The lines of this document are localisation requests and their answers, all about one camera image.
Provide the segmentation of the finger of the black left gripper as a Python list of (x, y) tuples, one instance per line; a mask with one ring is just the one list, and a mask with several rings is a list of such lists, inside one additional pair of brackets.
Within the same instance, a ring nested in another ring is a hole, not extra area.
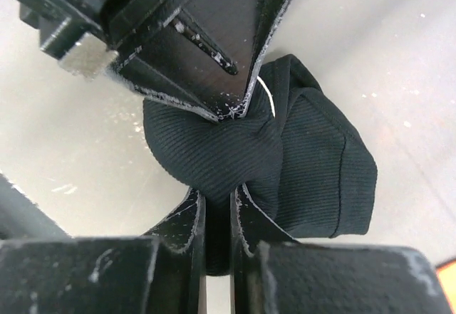
[(108, 0), (108, 75), (146, 98), (218, 121), (243, 117), (291, 0)]

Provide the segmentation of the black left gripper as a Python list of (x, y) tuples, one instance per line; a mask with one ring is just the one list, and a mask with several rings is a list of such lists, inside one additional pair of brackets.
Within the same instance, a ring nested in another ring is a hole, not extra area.
[(140, 54), (164, 20), (165, 0), (16, 0), (20, 19), (38, 30), (40, 49), (66, 63), (84, 36), (94, 37), (100, 54), (93, 73), (110, 64), (116, 70)]

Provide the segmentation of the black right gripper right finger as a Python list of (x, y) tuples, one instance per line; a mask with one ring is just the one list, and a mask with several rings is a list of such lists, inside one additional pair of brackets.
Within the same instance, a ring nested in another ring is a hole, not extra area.
[(447, 313), (434, 267), (401, 246), (303, 244), (245, 186), (231, 195), (233, 313)]

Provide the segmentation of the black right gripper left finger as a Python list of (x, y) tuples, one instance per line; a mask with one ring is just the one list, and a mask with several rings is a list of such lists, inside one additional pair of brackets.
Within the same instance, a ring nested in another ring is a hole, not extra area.
[(143, 236), (1, 243), (3, 313), (204, 313), (205, 199)]

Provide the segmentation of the black ribbed underwear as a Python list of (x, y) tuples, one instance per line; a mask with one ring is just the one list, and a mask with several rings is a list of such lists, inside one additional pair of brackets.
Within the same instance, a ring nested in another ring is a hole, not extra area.
[(230, 194), (296, 238), (365, 234), (378, 170), (357, 129), (294, 55), (261, 67), (247, 114), (210, 122), (144, 99), (145, 140), (160, 165), (206, 199), (206, 271), (229, 272)]

